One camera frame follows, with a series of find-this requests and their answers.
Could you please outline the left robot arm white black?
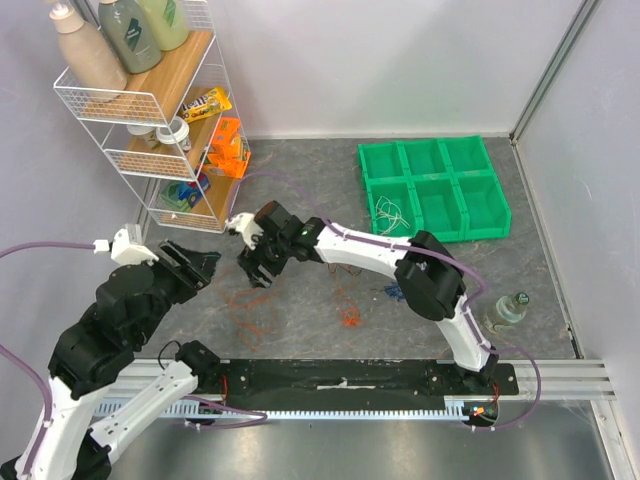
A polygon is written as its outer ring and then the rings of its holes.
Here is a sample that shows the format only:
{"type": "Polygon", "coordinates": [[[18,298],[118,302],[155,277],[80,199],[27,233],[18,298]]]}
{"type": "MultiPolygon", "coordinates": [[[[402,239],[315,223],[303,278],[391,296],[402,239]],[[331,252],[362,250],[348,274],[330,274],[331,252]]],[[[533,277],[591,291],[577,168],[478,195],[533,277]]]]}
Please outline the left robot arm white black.
{"type": "Polygon", "coordinates": [[[66,329],[37,382],[44,406],[24,453],[1,467],[4,479],[105,479],[124,449],[167,407],[219,382],[219,358],[199,341],[182,345],[163,372],[114,416],[90,423],[119,374],[161,320],[211,283],[221,258],[164,241],[157,253],[119,266],[80,320],[66,329]]]}

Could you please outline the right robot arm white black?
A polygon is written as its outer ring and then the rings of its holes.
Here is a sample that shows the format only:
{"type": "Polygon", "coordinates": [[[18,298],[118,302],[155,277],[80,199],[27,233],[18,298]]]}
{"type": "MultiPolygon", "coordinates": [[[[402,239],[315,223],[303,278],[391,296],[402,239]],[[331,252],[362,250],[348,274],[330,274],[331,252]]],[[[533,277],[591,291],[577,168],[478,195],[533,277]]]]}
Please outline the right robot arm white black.
{"type": "Polygon", "coordinates": [[[444,336],[460,386],[477,394],[493,383],[498,354],[471,312],[464,283],[470,271],[433,234],[392,238],[319,217],[302,221],[276,201],[233,216],[227,228],[244,241],[237,261],[254,287],[269,287],[291,259],[353,266],[394,280],[408,307],[444,336]]]}

